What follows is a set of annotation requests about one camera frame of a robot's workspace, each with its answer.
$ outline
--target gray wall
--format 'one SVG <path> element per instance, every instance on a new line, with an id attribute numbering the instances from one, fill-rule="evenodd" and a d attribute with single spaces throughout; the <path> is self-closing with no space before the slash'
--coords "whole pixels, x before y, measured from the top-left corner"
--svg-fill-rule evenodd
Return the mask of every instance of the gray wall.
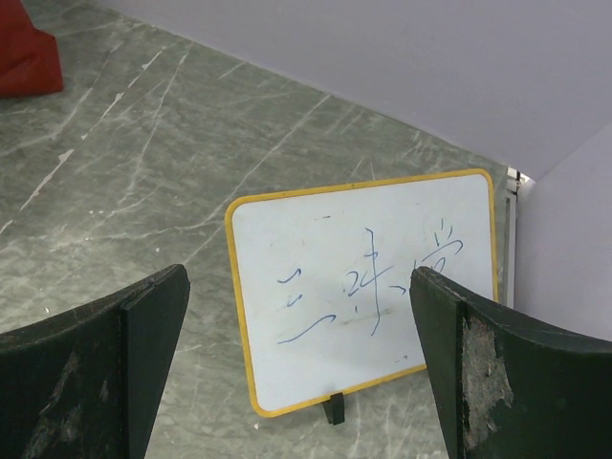
<path id="1" fill-rule="evenodd" d="M 612 121 L 609 0 L 99 0 L 541 177 Z"/>
<path id="2" fill-rule="evenodd" d="M 612 339 L 612 123 L 519 203 L 515 308 Z"/>

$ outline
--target black stand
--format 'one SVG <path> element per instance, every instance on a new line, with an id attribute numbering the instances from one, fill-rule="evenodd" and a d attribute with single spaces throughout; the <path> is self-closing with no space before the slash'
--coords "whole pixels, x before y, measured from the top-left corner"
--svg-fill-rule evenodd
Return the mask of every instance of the black stand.
<path id="1" fill-rule="evenodd" d="M 328 401 L 323 402 L 323 409 L 329 424 L 332 426 L 342 424 L 344 422 L 344 395 L 341 392 L 332 395 Z"/>

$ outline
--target yellow-framed whiteboard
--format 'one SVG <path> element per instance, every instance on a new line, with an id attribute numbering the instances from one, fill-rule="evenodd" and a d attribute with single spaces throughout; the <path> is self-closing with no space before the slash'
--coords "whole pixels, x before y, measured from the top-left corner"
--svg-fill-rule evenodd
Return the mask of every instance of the yellow-framed whiteboard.
<path id="1" fill-rule="evenodd" d="M 251 404 L 265 417 L 425 368 L 415 267 L 497 300 L 482 169 L 246 196 L 226 227 Z"/>

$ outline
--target red bag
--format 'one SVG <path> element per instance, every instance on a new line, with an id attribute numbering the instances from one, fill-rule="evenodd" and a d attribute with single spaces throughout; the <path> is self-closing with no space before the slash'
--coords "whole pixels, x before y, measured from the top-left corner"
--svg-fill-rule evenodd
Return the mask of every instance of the red bag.
<path id="1" fill-rule="evenodd" d="M 21 0 L 0 0 L 0 98 L 62 89 L 55 38 L 34 28 Z"/>

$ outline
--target gray marble floor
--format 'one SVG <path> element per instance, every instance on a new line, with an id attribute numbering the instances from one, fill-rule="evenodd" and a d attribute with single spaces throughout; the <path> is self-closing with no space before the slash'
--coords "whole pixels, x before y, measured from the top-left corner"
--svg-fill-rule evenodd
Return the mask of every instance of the gray marble floor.
<path id="1" fill-rule="evenodd" d="M 66 89 L 0 100 L 0 332 L 172 263 L 192 282 L 149 458 L 444 458 L 425 372 L 312 407 L 251 409 L 224 234 L 266 191 L 484 167 L 503 247 L 506 168 L 87 2 L 28 0 Z"/>

